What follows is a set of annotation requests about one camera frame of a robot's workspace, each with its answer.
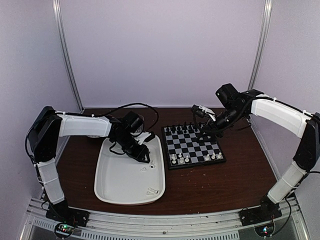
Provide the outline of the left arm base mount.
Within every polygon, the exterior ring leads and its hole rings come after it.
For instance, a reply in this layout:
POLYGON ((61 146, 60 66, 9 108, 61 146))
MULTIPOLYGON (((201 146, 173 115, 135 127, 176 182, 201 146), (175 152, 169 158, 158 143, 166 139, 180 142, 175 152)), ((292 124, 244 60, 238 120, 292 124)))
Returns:
POLYGON ((57 222, 67 223, 74 227, 86 227, 90 213, 85 210, 74 208, 57 209, 49 206, 45 217, 57 222))

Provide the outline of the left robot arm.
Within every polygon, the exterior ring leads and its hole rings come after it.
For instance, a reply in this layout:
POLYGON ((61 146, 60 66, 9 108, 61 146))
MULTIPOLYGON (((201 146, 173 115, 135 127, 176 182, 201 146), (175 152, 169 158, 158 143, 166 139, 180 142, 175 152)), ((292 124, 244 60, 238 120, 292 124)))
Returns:
POLYGON ((122 154, 139 163, 150 163, 150 150, 146 143, 155 138, 149 130, 137 133, 144 120, 130 111, 124 117, 111 114, 84 115, 55 110, 45 106, 36 117, 25 138, 25 150, 37 169, 52 213, 61 222, 72 218, 72 211, 63 203, 66 197, 62 189, 57 164, 72 136, 108 138, 118 144, 122 154))

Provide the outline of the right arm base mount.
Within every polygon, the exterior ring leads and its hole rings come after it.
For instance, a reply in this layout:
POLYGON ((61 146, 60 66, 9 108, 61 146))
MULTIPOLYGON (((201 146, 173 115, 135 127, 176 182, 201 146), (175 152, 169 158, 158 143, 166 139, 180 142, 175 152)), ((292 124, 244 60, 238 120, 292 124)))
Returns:
POLYGON ((265 212, 262 210, 261 206, 253 207, 253 208, 243 208, 239 212, 239 217, 242 226, 249 225, 257 225, 264 222, 271 222, 276 218, 280 218, 282 216, 282 212, 276 208, 271 212, 265 212))

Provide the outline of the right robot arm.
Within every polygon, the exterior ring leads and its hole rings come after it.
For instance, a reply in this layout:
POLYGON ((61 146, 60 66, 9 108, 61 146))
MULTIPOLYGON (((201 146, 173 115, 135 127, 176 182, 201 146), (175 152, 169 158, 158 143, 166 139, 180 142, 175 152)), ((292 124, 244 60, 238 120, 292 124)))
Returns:
POLYGON ((223 106, 221 112, 203 105, 192 107, 194 117, 207 118, 199 128, 202 135, 220 138, 240 119, 253 117, 270 156, 286 158, 276 165, 278 180, 256 210, 258 219, 266 221, 276 212, 275 205, 293 193, 319 164, 320 114, 298 109, 257 89, 240 92, 231 83, 222 85, 215 95, 223 106))

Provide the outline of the white chess bishop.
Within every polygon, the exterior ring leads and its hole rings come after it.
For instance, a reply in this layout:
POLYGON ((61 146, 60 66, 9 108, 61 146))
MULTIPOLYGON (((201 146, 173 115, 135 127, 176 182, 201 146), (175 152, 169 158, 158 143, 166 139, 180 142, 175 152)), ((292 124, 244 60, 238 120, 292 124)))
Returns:
POLYGON ((189 159, 189 156, 188 156, 188 155, 185 157, 184 161, 185 161, 186 163, 188 163, 188 162, 190 161, 190 159, 189 159))

